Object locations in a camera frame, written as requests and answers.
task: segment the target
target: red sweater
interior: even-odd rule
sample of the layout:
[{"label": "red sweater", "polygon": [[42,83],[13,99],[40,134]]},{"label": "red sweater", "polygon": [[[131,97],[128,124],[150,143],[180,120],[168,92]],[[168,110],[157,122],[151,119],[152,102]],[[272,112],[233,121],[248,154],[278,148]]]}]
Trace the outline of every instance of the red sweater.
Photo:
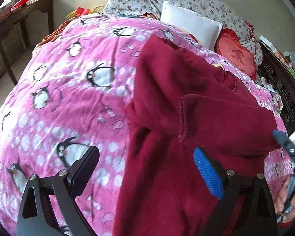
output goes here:
[{"label": "red sweater", "polygon": [[203,146],[240,175],[263,172],[276,122],[233,74],[154,35],[126,108],[131,138],[114,236],[194,236],[214,209],[193,161]]}]

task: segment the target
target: bed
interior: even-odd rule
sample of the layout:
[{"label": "bed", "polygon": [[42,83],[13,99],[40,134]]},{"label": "bed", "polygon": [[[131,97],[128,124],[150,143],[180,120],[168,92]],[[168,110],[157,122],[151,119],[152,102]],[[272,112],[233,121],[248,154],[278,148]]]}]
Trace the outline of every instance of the bed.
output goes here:
[{"label": "bed", "polygon": [[[11,235],[16,232],[18,209],[29,176],[53,176],[69,168],[91,145],[100,150],[100,161],[76,202],[98,235],[112,235],[129,146],[129,121],[124,108],[133,97],[136,61],[153,34],[170,38],[210,64],[220,63],[243,82],[260,106],[273,111],[278,130],[286,131],[266,88],[174,26],[145,17],[116,16],[124,12],[120,6],[131,6],[127,1],[110,0],[104,15],[75,19],[55,42],[39,47],[0,108],[0,222]],[[161,0],[141,1],[150,6],[142,5],[128,11],[128,15],[159,14],[160,7],[155,4]],[[253,51],[260,64],[262,53],[251,39],[249,28],[247,33],[239,32],[243,45]],[[266,157],[264,175],[273,197],[292,169],[281,149]],[[55,199],[51,200],[59,225],[65,226]]]}]

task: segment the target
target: screw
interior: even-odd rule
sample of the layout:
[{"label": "screw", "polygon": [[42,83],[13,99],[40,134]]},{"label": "screw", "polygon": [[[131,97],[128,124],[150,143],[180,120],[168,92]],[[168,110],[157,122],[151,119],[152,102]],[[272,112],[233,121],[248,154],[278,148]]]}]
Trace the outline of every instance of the screw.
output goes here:
[{"label": "screw", "polygon": [[234,172],[234,170],[227,170],[226,174],[229,176],[233,176],[233,175],[235,175],[235,172]]},{"label": "screw", "polygon": [[65,176],[67,174],[66,170],[60,170],[59,171],[59,176]]},{"label": "screw", "polygon": [[258,173],[258,174],[257,174],[257,177],[258,177],[259,179],[264,179],[264,175],[263,175],[262,173]]},{"label": "screw", "polygon": [[36,178],[37,178],[37,175],[36,175],[36,174],[33,174],[33,175],[31,175],[31,176],[29,177],[30,180],[34,180],[34,179],[36,179]]}]

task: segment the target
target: pink blanket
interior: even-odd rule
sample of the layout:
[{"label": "pink blanket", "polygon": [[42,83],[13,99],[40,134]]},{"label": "pink blanket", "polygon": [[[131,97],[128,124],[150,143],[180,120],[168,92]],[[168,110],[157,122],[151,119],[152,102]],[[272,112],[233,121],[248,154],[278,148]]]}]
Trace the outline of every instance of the pink blanket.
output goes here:
[{"label": "pink blanket", "polygon": [[[273,111],[268,90],[175,27],[147,18],[76,19],[57,41],[40,47],[0,108],[0,221],[11,234],[28,177],[53,176],[95,145],[100,161],[76,201],[95,232],[111,236],[129,141],[124,107],[132,99],[137,57],[151,34],[211,64],[221,63],[260,106]],[[285,131],[281,118],[274,116],[278,129]],[[265,159],[273,196],[291,166],[282,150]],[[65,221],[54,198],[52,202],[62,226]]]}]

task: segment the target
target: table leg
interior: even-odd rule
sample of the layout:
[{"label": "table leg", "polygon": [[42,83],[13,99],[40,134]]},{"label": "table leg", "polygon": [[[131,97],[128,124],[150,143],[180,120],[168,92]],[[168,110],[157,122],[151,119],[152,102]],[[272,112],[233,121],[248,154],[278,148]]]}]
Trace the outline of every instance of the table leg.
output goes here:
[{"label": "table leg", "polygon": [[15,75],[12,72],[11,66],[10,66],[9,61],[8,61],[8,58],[7,58],[7,56],[6,56],[5,52],[4,52],[4,49],[3,49],[3,46],[2,46],[2,42],[1,41],[0,41],[0,55],[2,57],[2,60],[3,60],[4,65],[6,67],[7,73],[9,74],[9,76],[10,76],[13,84],[16,85],[18,82],[17,82],[17,80],[15,78]]},{"label": "table leg", "polygon": [[30,39],[29,39],[29,34],[27,32],[25,19],[20,21],[20,32],[21,32],[21,36],[23,38],[25,47],[26,48],[30,47]]},{"label": "table leg", "polygon": [[48,29],[49,29],[49,34],[55,31],[55,23],[53,21],[53,4],[51,3],[51,8],[48,9],[47,11],[47,16],[48,16]]}]

